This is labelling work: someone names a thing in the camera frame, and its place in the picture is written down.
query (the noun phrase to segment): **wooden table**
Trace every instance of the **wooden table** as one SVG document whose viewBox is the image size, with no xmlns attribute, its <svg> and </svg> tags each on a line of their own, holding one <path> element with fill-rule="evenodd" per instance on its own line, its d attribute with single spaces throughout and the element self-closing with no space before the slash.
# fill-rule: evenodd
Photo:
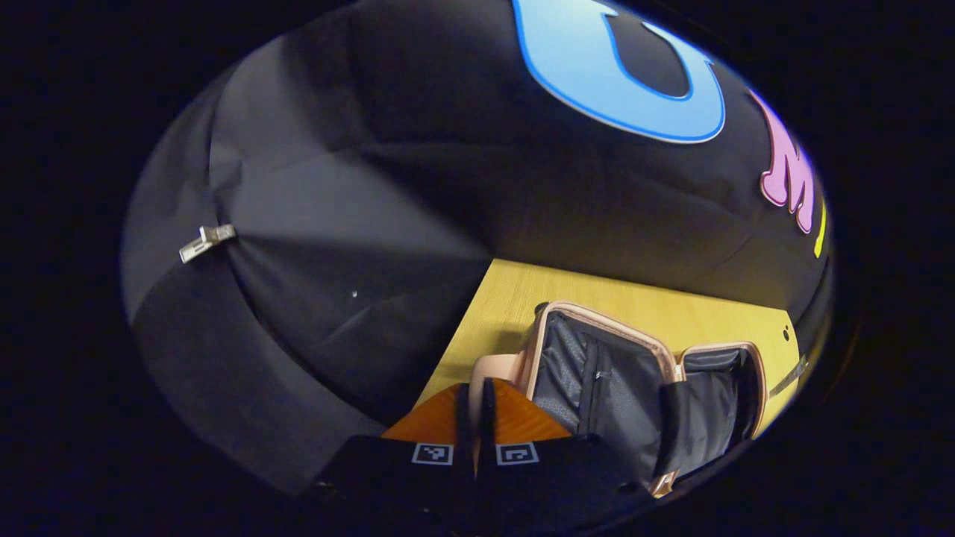
<svg viewBox="0 0 955 537">
<path fill-rule="evenodd" d="M 469 381 L 479 357 L 517 352 L 534 322 L 534 307 L 554 300 L 576 302 L 618 319 L 660 339 L 675 354 L 704 343 L 751 341 L 762 354 L 769 388 L 799 361 L 793 323 L 783 310 L 495 259 L 418 404 L 452 384 Z M 770 399 L 757 434 L 795 391 L 793 382 Z"/>
</svg>

